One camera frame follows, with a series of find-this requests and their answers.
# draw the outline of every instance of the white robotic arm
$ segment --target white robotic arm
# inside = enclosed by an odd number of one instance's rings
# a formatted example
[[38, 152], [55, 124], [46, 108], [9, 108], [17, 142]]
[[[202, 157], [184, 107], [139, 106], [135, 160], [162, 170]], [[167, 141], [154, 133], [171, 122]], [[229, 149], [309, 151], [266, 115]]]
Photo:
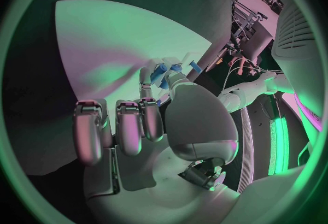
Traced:
[[293, 93], [294, 90], [284, 74], [265, 72], [253, 82], [241, 83], [222, 90], [218, 99], [229, 112], [242, 109], [261, 94], [275, 94], [277, 91]]

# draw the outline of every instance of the pink light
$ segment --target pink light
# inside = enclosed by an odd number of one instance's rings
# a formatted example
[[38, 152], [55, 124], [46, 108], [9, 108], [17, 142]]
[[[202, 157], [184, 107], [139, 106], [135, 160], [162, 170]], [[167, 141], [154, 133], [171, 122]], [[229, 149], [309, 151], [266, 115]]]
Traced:
[[297, 105], [300, 107], [300, 109], [302, 110], [302, 112], [304, 113], [304, 115], [306, 116], [306, 118], [311, 122], [311, 124], [318, 130], [318, 131], [322, 131], [323, 130], [323, 126], [321, 123], [321, 119], [314, 114], [311, 110], [309, 110], [305, 105], [303, 105], [300, 101], [300, 99], [298, 98], [298, 96], [296, 95], [296, 93], [294, 93], [295, 96], [295, 100]]

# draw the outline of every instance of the vent grille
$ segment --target vent grille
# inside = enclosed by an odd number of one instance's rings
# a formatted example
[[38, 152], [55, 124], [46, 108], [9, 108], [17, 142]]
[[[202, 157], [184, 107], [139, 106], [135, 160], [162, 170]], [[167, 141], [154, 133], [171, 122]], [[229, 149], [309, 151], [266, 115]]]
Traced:
[[294, 9], [286, 16], [278, 35], [278, 47], [281, 49], [299, 48], [305, 46], [305, 41], [314, 40], [313, 33], [299, 9]]

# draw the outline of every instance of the white panel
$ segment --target white panel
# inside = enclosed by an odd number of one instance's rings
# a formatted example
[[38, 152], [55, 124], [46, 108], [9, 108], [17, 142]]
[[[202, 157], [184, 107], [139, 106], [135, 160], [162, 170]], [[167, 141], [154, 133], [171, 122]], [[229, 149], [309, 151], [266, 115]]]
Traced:
[[56, 31], [77, 99], [105, 98], [112, 130], [116, 101], [139, 98], [138, 70], [146, 61], [171, 56], [182, 60], [188, 52], [197, 52], [197, 62], [211, 45], [164, 16], [103, 0], [57, 2]]

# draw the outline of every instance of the blue object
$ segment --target blue object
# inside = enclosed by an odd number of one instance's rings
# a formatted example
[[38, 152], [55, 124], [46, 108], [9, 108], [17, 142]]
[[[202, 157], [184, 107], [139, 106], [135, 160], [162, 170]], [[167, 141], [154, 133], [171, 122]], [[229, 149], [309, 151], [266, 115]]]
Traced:
[[203, 72], [203, 70], [201, 69], [201, 67], [200, 67], [199, 65], [197, 65], [194, 61], [192, 61], [192, 62], [190, 63], [190, 65], [192, 66], [192, 68], [193, 68], [198, 74], [200, 74], [200, 73]]
[[168, 83], [165, 78], [162, 79], [162, 83], [160, 85], [161, 89], [168, 89]]
[[170, 68], [170, 70], [176, 71], [176, 72], [181, 72], [182, 71], [182, 66], [179, 64], [173, 64]]
[[166, 71], [167, 71], [167, 67], [164, 64], [160, 64], [150, 75], [151, 83], [153, 84]]

